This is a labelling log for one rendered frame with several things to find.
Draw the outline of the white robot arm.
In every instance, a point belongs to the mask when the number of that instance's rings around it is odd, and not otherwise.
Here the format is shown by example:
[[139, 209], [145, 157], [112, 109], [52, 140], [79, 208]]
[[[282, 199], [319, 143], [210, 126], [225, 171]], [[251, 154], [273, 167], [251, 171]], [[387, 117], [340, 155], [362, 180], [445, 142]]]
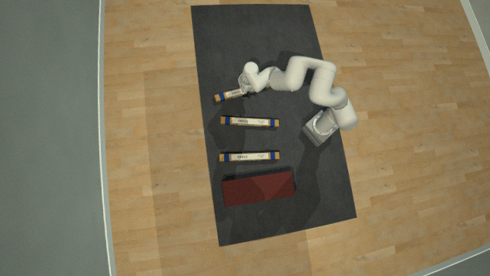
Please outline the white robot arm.
[[248, 62], [244, 65], [240, 80], [245, 85], [250, 85], [255, 92], [262, 91], [268, 85], [275, 91], [298, 91], [302, 87], [308, 68], [313, 69], [315, 71], [309, 86], [309, 99], [317, 105], [329, 107], [321, 118], [314, 118], [312, 127], [315, 132], [326, 136], [335, 126], [348, 131], [358, 125], [358, 117], [345, 90], [341, 87], [332, 88], [337, 71], [334, 63], [311, 57], [293, 56], [290, 57], [285, 71], [274, 68], [267, 67], [259, 72], [257, 64]]

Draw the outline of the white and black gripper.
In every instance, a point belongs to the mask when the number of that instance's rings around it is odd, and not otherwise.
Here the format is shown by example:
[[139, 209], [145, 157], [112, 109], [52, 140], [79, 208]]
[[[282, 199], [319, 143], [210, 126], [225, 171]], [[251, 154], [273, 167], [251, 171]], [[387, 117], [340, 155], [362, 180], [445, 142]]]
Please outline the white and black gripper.
[[[240, 80], [241, 78], [241, 74], [238, 78], [238, 82], [239, 82], [239, 87], [243, 93], [243, 97], [248, 97], [250, 98], [250, 92], [252, 90], [251, 86], [250, 85], [245, 85], [245, 84], [242, 84], [243, 82]], [[242, 83], [241, 83], [242, 82]]]

